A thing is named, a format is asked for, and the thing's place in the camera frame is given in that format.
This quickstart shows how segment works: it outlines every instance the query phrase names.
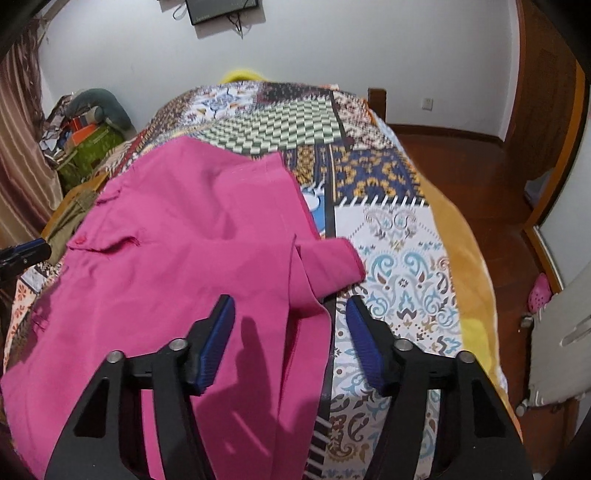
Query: teal pillow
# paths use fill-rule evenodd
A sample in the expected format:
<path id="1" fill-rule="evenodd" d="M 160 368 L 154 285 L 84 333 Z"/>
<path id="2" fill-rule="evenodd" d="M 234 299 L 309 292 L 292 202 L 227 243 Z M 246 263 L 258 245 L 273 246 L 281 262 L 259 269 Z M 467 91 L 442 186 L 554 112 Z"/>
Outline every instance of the teal pillow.
<path id="1" fill-rule="evenodd" d="M 66 116 L 74 118 L 85 110 L 99 106 L 103 110 L 105 121 L 120 132 L 132 128 L 131 120 L 115 95 L 104 88 L 91 88 L 74 94 L 66 107 Z"/>

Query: blue gripper pad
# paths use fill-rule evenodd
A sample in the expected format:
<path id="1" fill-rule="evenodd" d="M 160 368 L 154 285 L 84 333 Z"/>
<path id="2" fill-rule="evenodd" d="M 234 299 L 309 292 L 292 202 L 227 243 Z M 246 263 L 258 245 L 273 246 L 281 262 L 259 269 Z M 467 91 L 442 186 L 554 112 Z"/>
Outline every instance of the blue gripper pad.
<path id="1" fill-rule="evenodd" d="M 230 333 L 232 333 L 232 328 L 234 327 L 236 317 L 234 299 L 230 296 L 223 296 L 218 301 L 218 304 L 221 301 L 223 304 L 221 305 L 219 314 L 216 315 L 216 309 L 214 309 L 214 313 L 212 313 L 212 317 L 209 319 L 214 324 L 199 355 L 199 373 L 195 380 L 195 385 L 200 392 L 204 392 L 207 387 L 213 384 L 222 361 L 223 353 L 226 350 Z"/>
<path id="2" fill-rule="evenodd" d="M 366 318 L 369 317 L 369 312 L 363 304 L 361 297 L 355 296 L 347 300 L 346 318 L 353 345 L 359 362 L 365 373 L 369 385 L 379 392 L 384 390 L 384 357 L 378 349 L 374 337 L 369 331 L 366 323 Z M 372 322 L 379 322 L 379 320 L 371 319 Z"/>

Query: pink crocs shoe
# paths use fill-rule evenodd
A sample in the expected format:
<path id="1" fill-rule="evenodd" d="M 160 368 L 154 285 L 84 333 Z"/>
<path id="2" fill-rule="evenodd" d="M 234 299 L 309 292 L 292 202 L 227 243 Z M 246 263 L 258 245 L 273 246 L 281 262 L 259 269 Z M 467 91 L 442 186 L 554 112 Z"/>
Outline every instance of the pink crocs shoe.
<path id="1" fill-rule="evenodd" d="M 527 305 L 531 313 L 535 313 L 546 305 L 552 298 L 552 290 L 550 282 L 545 273 L 538 275 L 535 279 L 534 288 L 531 289 L 530 297 L 527 300 Z"/>

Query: electrical outlet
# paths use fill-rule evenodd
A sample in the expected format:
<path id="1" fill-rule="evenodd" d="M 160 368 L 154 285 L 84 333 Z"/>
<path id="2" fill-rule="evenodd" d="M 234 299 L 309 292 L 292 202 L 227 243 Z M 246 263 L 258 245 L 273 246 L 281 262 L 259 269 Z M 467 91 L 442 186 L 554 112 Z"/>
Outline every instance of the electrical outlet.
<path id="1" fill-rule="evenodd" d="M 432 98 L 424 98 L 421 108 L 423 110 L 432 111 L 433 110 L 433 99 Z"/>

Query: green bag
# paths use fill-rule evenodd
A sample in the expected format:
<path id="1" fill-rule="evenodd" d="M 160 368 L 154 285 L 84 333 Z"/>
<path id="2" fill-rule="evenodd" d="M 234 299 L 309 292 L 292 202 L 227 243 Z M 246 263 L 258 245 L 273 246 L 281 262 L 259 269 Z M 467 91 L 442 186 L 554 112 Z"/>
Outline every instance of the green bag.
<path id="1" fill-rule="evenodd" d="M 117 130 L 103 124 L 81 142 L 57 167 L 64 194 L 87 180 L 107 152 L 123 141 Z"/>

